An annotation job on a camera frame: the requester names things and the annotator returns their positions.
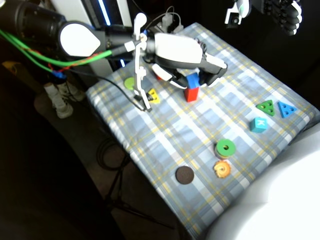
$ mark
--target blue triangle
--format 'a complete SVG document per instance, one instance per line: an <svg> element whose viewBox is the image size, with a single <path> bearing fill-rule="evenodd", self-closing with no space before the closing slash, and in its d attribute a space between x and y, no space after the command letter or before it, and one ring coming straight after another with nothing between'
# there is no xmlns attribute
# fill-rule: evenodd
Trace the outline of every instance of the blue triangle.
<svg viewBox="0 0 320 240"><path fill-rule="evenodd" d="M294 106L290 106L281 101L278 102L278 106L283 119L289 117L291 114L293 114L297 110Z"/></svg>

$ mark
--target table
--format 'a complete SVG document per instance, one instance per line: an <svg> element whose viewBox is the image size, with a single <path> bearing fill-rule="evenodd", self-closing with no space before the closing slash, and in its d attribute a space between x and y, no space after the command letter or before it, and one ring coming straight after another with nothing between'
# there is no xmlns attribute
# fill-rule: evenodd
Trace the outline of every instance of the table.
<svg viewBox="0 0 320 240"><path fill-rule="evenodd" d="M215 81L214 87L199 90L197 101L187 103L183 90L156 80L147 64L142 87L147 91L155 88L161 101L151 105L150 113L136 109L104 80L92 86L87 96L135 164L196 239L299 132L319 121L320 112L200 24L188 26L181 34L205 42L209 54L228 64L226 74ZM133 92L123 84L133 75L131 62L108 78L133 97ZM273 117L256 108L267 100L273 100ZM282 118L278 101L298 110ZM267 119L265 132L250 131L255 117ZM220 139L230 139L236 145L236 153L227 160L231 174L226 178L217 178L213 170L218 161L214 143ZM175 172L180 166L193 169L192 183L178 183Z"/></svg>

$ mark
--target lime green circle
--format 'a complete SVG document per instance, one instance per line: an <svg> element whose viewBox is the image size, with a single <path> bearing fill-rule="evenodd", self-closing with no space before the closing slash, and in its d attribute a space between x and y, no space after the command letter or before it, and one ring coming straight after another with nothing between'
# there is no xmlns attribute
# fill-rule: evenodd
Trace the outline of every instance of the lime green circle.
<svg viewBox="0 0 320 240"><path fill-rule="evenodd" d="M215 148L217 153L223 157L230 157L236 152L236 146L234 142L229 139L219 140Z"/></svg>
<svg viewBox="0 0 320 240"><path fill-rule="evenodd" d="M133 77L128 77L124 80L124 86L126 89L133 90L135 85L135 79Z"/></svg>

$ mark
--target green triangle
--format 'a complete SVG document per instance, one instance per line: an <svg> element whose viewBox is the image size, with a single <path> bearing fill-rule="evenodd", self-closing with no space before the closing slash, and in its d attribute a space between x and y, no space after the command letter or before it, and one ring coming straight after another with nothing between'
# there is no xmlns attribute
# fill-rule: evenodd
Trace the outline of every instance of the green triangle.
<svg viewBox="0 0 320 240"><path fill-rule="evenodd" d="M264 101L263 103L258 104L256 108L270 116L275 115L274 103L272 100Z"/></svg>

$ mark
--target plaid tablecloth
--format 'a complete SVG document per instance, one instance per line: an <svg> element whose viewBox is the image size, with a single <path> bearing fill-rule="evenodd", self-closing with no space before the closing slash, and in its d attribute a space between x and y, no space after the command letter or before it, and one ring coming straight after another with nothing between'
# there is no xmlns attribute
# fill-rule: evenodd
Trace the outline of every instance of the plaid tablecloth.
<svg viewBox="0 0 320 240"><path fill-rule="evenodd" d="M104 80L91 87L87 96L132 160L196 239L301 130L318 120L320 113L200 24L190 25L182 35L205 42L209 54L228 64L226 74L215 81L214 87L199 90L197 101L187 103L183 90L156 80L147 64L142 87L147 91L155 88L161 101L151 104L150 113L136 109ZM133 75L131 62L108 78L133 97L133 92L123 84ZM267 100L273 100L273 117L256 108ZM298 110L282 118L278 101ZM265 132L250 131L250 122L255 117L267 119ZM228 159L231 174L226 178L217 178L213 170L218 161L214 143L220 139L230 139L236 146L236 153ZM192 183L177 182L175 172L179 166L193 169Z"/></svg>

